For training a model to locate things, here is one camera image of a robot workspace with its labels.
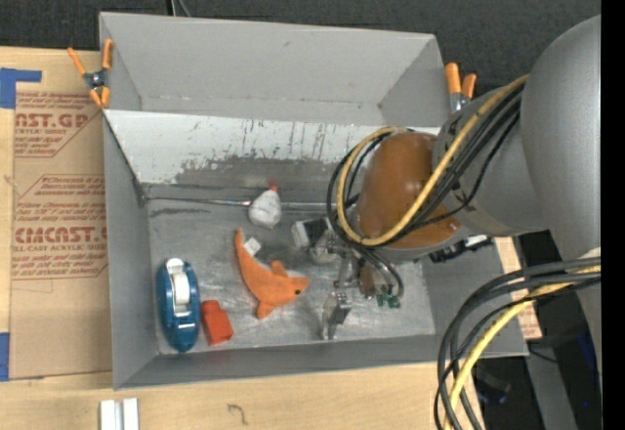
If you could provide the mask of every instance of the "gray bin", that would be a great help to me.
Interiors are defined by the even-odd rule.
[[[401,308],[354,291],[354,308],[328,342],[320,316],[338,269],[315,264],[291,240],[293,222],[323,215],[332,171],[364,136],[388,124],[438,131],[448,98],[433,35],[102,13],[107,38],[115,388],[433,361],[462,301],[501,274],[494,248],[443,265],[403,263]],[[271,231],[247,220],[247,204],[269,183],[283,202]],[[260,260],[279,258],[311,279],[263,320],[238,271],[238,227],[263,244]],[[185,354],[168,345],[154,277],[170,257],[193,266],[202,300],[227,310],[231,341],[209,347],[200,331]],[[523,351],[513,323],[488,355]]]

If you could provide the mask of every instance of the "tape roll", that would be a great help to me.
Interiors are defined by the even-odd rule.
[[[187,274],[174,274],[174,300],[176,305],[186,305],[190,300],[191,291],[188,285]]]

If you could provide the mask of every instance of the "orange fish toy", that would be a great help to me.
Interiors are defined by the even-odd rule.
[[[256,310],[259,319],[264,319],[275,307],[291,303],[308,287],[308,278],[289,276],[280,261],[273,260],[268,267],[254,258],[244,246],[242,229],[236,231],[234,247],[243,280],[259,301]]]

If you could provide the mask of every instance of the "blue tape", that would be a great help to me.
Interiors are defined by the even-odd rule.
[[[0,382],[9,381],[9,333],[0,332]]]
[[[16,107],[18,82],[41,82],[41,70],[0,68],[0,108]]]

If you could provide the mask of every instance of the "blue tape dispenser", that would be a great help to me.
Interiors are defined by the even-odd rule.
[[[179,352],[190,350],[200,328],[197,277],[191,265],[170,258],[156,274],[156,299],[167,340]]]

